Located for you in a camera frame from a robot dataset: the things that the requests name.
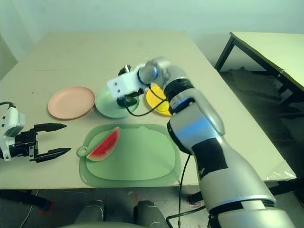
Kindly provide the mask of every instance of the toy watermelon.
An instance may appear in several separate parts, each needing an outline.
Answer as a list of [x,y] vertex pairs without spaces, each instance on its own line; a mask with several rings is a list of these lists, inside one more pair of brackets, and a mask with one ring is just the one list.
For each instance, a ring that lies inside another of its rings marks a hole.
[[88,156],[87,159],[98,162],[106,159],[118,144],[119,127],[116,127]]

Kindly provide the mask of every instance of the black cable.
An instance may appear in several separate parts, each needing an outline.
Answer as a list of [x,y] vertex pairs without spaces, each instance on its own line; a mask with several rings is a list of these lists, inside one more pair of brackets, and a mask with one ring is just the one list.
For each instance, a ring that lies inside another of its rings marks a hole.
[[173,218],[179,218],[179,220],[178,220],[178,227],[180,228],[181,227],[181,220],[180,220],[180,217],[181,216],[185,216],[185,215],[189,215],[189,214],[192,214],[192,213],[194,213],[194,212],[197,212],[197,211],[200,211],[200,210],[203,210],[203,209],[205,209],[205,206],[202,206],[202,207],[200,207],[200,208],[196,208],[196,209],[194,209],[194,210],[189,210],[189,211],[186,211],[186,212],[183,212],[183,213],[181,213],[181,188],[182,188],[182,181],[183,181],[183,179],[184,179],[184,174],[185,174],[185,170],[186,170],[186,167],[187,167],[187,164],[188,164],[188,162],[189,162],[189,159],[190,159],[190,154],[188,155],[188,158],[187,158],[187,160],[186,160],[186,163],[185,163],[185,166],[184,166],[184,170],[183,170],[183,172],[182,172],[182,175],[181,175],[181,179],[180,179],[180,193],[179,193],[179,213],[178,214],[176,214],[176,215],[170,215],[170,216],[168,216],[167,218],[166,218],[166,222],[167,222],[167,224],[168,224],[168,226],[170,227],[170,228],[173,228],[173,226],[172,226],[172,224],[170,223],[170,219],[173,219]]
[[14,104],[10,101],[1,102],[0,105],[9,105],[9,107],[14,107]]
[[165,101],[167,100],[167,99],[162,99],[162,98],[159,97],[157,94],[155,94],[154,91],[151,89],[151,84],[149,85],[149,89],[150,89],[151,92],[154,94],[154,96],[156,96],[158,99],[161,99],[162,101],[163,101],[163,100],[165,100]]
[[125,108],[127,109],[128,113],[130,113],[131,115],[133,116],[144,116],[144,115],[147,115],[149,114],[150,112],[152,112],[153,110],[155,110],[158,106],[160,106],[163,102],[165,102],[166,100],[162,100],[158,105],[156,105],[153,109],[149,110],[148,112],[144,113],[144,114],[140,114],[140,115],[137,115],[137,114],[134,114],[130,111],[130,109],[127,107],[127,105],[124,103],[124,106]]
[[[181,188],[182,188],[182,181],[184,180],[184,175],[185,175],[185,171],[186,171],[186,167],[187,167],[187,164],[189,162],[189,159],[190,159],[190,154],[188,155],[188,158],[186,160],[186,163],[185,163],[185,166],[184,166],[184,170],[182,171],[182,175],[181,175],[181,179],[180,179],[180,195],[179,195],[179,214],[181,212]],[[180,216],[179,216],[179,220],[178,220],[178,226],[179,228],[181,227],[181,220],[180,220]]]
[[174,218],[177,218],[177,217],[189,215],[189,214],[192,214],[192,213],[194,213],[194,212],[198,212],[198,211],[200,211],[200,210],[203,210],[203,209],[205,209],[205,208],[206,208],[206,206],[204,205],[204,206],[201,206],[200,208],[196,208],[196,209],[194,209],[194,210],[188,210],[188,211],[185,211],[185,212],[183,212],[183,213],[181,213],[181,214],[170,215],[170,216],[168,216],[168,217],[166,218],[166,222],[167,222],[167,224],[168,224],[168,226],[169,226],[170,228],[173,228],[172,224],[171,224],[170,221],[169,221],[170,219],[174,219]]

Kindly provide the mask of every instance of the beige tabletop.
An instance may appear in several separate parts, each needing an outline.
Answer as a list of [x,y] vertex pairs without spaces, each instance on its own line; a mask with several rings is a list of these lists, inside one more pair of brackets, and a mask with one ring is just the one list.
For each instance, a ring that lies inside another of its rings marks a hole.
[[304,90],[304,34],[231,32],[234,38]]
[[[156,113],[115,120],[91,109],[81,118],[63,121],[53,118],[47,111],[51,96],[63,88],[86,86],[97,94],[106,88],[107,80],[115,77],[123,65],[136,66],[158,56],[165,56],[186,71],[193,84],[222,117],[227,141],[253,165],[263,180],[288,179],[276,175],[277,167],[280,167],[279,171],[294,175],[246,108],[185,32],[51,33],[3,78],[2,99],[13,101],[18,110],[26,114],[24,130],[41,123],[67,125],[60,131],[39,133],[40,153],[59,147],[71,147],[72,150],[42,163],[29,162],[28,157],[14,158],[12,162],[1,160],[0,188],[88,187],[79,176],[76,150],[91,129],[114,123],[165,126],[168,117]],[[136,112],[146,111],[147,107],[141,102]],[[180,155],[184,165],[187,155],[182,152]],[[193,158],[188,164],[184,184],[198,184]]]

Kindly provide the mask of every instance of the black tape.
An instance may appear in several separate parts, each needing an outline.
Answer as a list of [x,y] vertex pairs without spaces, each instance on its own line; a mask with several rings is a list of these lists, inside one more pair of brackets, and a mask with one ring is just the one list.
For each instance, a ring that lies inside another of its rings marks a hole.
[[222,147],[215,138],[195,144],[192,150],[197,160],[200,180],[210,172],[228,168]]
[[186,89],[191,89],[194,88],[191,82],[186,79],[186,78],[178,78],[175,79],[174,81],[170,82],[166,88],[164,89],[164,93],[170,102],[173,97],[175,97],[177,94],[180,92],[186,90]]
[[183,151],[187,154],[191,154],[190,151],[187,150],[186,147],[184,147],[181,142],[179,141],[179,139],[176,137],[176,135],[174,134],[172,128],[171,128],[171,124],[170,121],[167,123],[167,129],[168,129],[168,133],[170,135],[170,137],[172,138],[172,140],[175,142],[175,144],[178,146],[180,151]]

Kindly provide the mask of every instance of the pink plate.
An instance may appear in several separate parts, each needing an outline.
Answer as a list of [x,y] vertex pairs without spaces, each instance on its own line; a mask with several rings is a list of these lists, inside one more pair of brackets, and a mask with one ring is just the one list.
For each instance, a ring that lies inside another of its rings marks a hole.
[[49,113],[59,119],[70,120],[86,114],[94,105],[95,94],[82,86],[74,86],[55,93],[48,102]]

